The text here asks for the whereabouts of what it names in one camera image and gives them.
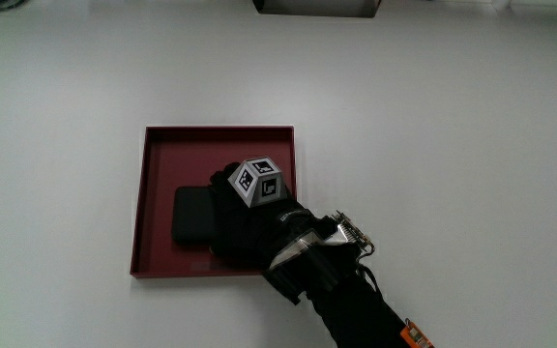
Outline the person's right hand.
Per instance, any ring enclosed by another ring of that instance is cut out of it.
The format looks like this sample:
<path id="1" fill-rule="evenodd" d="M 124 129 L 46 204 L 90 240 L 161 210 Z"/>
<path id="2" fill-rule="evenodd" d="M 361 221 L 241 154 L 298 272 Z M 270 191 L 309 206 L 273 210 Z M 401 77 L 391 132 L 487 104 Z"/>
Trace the person's right hand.
<path id="1" fill-rule="evenodd" d="M 337 224 L 331 218 L 315 217 L 291 192 L 284 199 L 248 207 L 228 182 L 239 166 L 238 162 L 231 162 L 210 178 L 218 229 L 211 250 L 216 256 L 241 258 L 268 269 L 283 249 L 307 232 L 315 231 L 322 240 L 337 232 Z"/>

